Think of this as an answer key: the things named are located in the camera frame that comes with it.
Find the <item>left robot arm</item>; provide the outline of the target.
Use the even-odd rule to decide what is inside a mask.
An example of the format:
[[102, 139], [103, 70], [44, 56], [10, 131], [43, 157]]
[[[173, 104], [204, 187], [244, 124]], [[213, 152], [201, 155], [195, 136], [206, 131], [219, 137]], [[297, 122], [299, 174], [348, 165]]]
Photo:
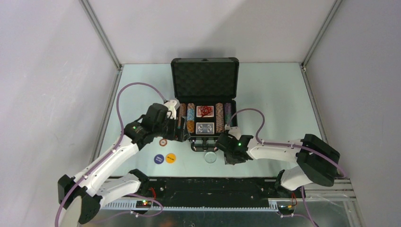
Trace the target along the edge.
[[183, 142], [176, 135], [177, 100], [154, 103], [146, 114], [127, 124], [117, 141], [89, 166], [73, 177], [62, 176], [58, 181], [61, 208], [66, 210], [57, 227], [76, 227], [91, 221], [106, 204], [125, 195], [144, 197], [149, 192], [149, 177], [138, 169], [120, 179], [108, 181], [111, 174], [127, 159], [136, 155], [154, 138]]

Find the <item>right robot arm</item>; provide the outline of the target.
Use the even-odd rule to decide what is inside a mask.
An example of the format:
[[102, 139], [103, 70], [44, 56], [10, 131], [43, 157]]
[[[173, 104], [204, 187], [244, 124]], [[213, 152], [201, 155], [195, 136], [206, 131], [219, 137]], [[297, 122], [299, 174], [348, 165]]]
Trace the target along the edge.
[[276, 178], [275, 192], [282, 198], [311, 183], [332, 187], [340, 169], [340, 153], [313, 134], [306, 134], [300, 140], [271, 142], [251, 135], [237, 138], [223, 133], [215, 147], [223, 151], [227, 162], [233, 165], [259, 159], [294, 163], [295, 167], [281, 170]]

